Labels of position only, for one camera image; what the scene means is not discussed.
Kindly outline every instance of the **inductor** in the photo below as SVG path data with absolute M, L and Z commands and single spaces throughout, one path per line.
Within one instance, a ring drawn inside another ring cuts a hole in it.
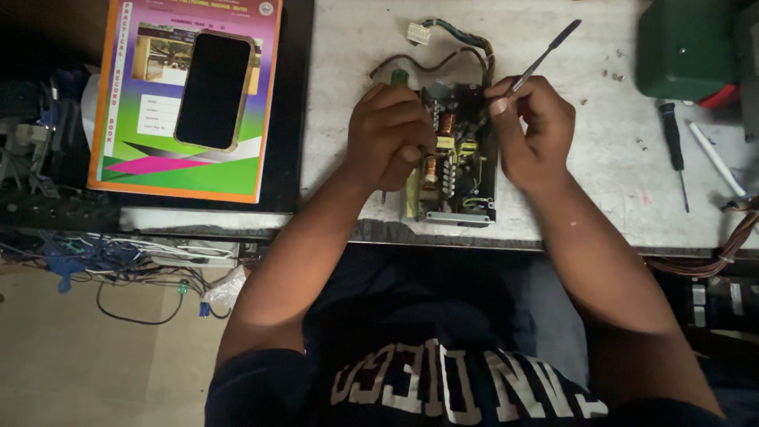
M 449 137 L 451 136 L 451 133 L 453 132 L 453 122 L 455 120 L 455 116 L 449 112 L 442 112 L 440 113 L 440 124 L 437 128 L 437 133 L 441 136 Z
M 429 156 L 428 158 L 424 159 L 424 168 L 427 171 L 427 176 L 436 176 L 437 159 L 435 156 Z

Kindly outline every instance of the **black phone screen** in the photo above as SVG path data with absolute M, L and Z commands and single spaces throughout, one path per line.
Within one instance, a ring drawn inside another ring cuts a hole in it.
M 235 138 L 251 44 L 199 33 L 184 85 L 175 137 L 181 142 L 226 150 Z

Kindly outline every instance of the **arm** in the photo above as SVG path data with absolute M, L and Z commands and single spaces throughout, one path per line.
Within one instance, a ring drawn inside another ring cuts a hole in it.
M 219 368 L 248 350 L 304 351 L 301 322 L 342 255 L 375 190 L 398 191 L 418 145 L 434 148 L 432 119 L 405 87 L 375 86 L 351 117 L 343 164 L 277 235 L 235 303 L 216 357 Z
M 511 82 L 487 96 L 502 95 Z M 532 77 L 512 99 L 493 101 L 490 114 L 504 173 L 524 192 L 559 279 L 585 319 L 594 390 L 612 405 L 668 397 L 722 415 L 658 283 L 566 169 L 572 105 Z

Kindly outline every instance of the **copper coil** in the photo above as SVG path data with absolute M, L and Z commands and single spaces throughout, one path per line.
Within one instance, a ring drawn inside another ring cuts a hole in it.
M 427 171 L 425 175 L 427 176 L 435 176 L 435 171 L 437 170 L 437 159 L 435 156 L 429 156 L 424 160 L 424 168 Z
M 440 113 L 440 125 L 437 128 L 437 133 L 442 136 L 451 136 L 454 120 L 455 116 L 450 112 Z
M 435 189 L 435 182 L 437 181 L 437 159 L 435 156 L 429 156 L 424 159 L 424 181 L 422 183 L 422 189 L 426 191 L 432 191 Z

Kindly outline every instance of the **smartphone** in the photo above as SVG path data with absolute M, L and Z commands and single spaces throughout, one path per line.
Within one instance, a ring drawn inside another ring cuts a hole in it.
M 250 37 L 208 30 L 195 36 L 175 140 L 217 151 L 237 147 L 254 55 Z

